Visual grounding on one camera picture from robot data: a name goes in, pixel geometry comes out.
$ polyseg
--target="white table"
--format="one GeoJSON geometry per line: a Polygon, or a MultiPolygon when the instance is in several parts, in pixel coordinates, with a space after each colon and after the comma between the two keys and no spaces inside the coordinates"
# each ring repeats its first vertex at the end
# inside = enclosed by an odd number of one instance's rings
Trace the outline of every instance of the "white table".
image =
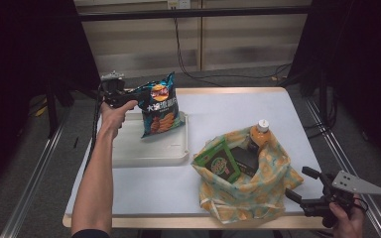
{"type": "MultiPolygon", "coordinates": [[[[302,174],[302,167],[319,170],[290,96],[279,87],[178,88],[181,111],[189,116],[190,159],[171,167],[113,169],[113,227],[125,228],[259,228],[323,229],[320,217],[305,217],[295,202],[285,198],[286,213],[273,220],[251,220],[223,225],[199,207],[200,176],[191,158],[215,136],[242,129],[267,119],[270,129],[288,152],[292,167],[305,178],[295,189],[303,198],[319,198],[322,184],[302,174]]],[[[63,216],[70,216],[84,162],[78,171],[63,216]]]]}

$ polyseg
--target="sleeve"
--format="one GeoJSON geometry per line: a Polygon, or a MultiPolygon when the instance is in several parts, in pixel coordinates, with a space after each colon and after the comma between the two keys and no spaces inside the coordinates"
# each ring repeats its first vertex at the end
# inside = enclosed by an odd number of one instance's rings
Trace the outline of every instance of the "sleeve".
{"type": "Polygon", "coordinates": [[[110,236],[102,230],[85,229],[73,234],[72,238],[110,238],[110,236]]]}

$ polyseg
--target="potato chip bag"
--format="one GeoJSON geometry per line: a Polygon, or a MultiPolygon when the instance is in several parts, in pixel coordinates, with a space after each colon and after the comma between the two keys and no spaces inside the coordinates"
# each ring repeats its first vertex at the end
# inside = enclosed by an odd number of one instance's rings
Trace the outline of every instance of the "potato chip bag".
{"type": "Polygon", "coordinates": [[[134,92],[148,90],[151,94],[148,99],[138,102],[144,120],[142,137],[167,132],[185,124],[180,118],[174,80],[175,73],[171,72],[160,81],[148,82],[134,89],[134,92]]]}

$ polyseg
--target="plastic tray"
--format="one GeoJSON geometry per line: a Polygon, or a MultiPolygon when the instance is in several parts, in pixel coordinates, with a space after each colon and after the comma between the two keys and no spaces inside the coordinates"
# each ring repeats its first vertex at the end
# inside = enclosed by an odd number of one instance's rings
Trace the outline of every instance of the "plastic tray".
{"type": "Polygon", "coordinates": [[[141,113],[128,113],[113,141],[113,168],[179,166],[189,158],[188,115],[180,112],[184,126],[142,138],[141,113]]]}

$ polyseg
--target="bottle cap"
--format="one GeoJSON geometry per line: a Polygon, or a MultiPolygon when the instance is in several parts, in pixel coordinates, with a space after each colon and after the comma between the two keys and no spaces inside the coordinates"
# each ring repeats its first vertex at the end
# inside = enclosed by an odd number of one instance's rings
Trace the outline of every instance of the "bottle cap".
{"type": "Polygon", "coordinates": [[[259,120],[257,128],[258,131],[265,133],[269,130],[269,122],[265,119],[259,120]]]}

